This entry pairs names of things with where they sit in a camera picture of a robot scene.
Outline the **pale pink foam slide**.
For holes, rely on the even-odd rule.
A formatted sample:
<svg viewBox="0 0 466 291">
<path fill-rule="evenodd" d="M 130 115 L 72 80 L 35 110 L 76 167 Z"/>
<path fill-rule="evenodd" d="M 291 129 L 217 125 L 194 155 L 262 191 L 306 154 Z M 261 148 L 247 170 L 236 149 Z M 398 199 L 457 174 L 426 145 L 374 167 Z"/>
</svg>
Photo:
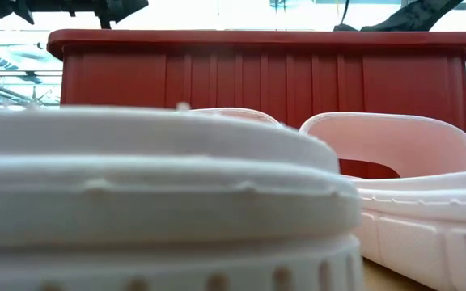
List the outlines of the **pale pink foam slide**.
<svg viewBox="0 0 466 291">
<path fill-rule="evenodd" d="M 196 112 L 0 110 L 0 291 L 364 291 L 333 150 Z"/>
<path fill-rule="evenodd" d="M 320 113 L 301 131 L 338 158 L 396 172 L 353 180 L 365 258 L 438 291 L 466 291 L 466 132 L 422 116 L 364 112 Z"/>
</svg>

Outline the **large red plastic bin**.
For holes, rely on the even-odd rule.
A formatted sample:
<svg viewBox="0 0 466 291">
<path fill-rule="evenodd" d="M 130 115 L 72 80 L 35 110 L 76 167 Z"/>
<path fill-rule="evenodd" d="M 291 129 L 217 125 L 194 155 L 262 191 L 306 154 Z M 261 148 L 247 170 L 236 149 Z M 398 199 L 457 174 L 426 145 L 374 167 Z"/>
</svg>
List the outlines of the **large red plastic bin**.
<svg viewBox="0 0 466 291">
<path fill-rule="evenodd" d="M 466 131 L 466 32 L 59 30 L 61 103 L 430 117 Z"/>
</svg>

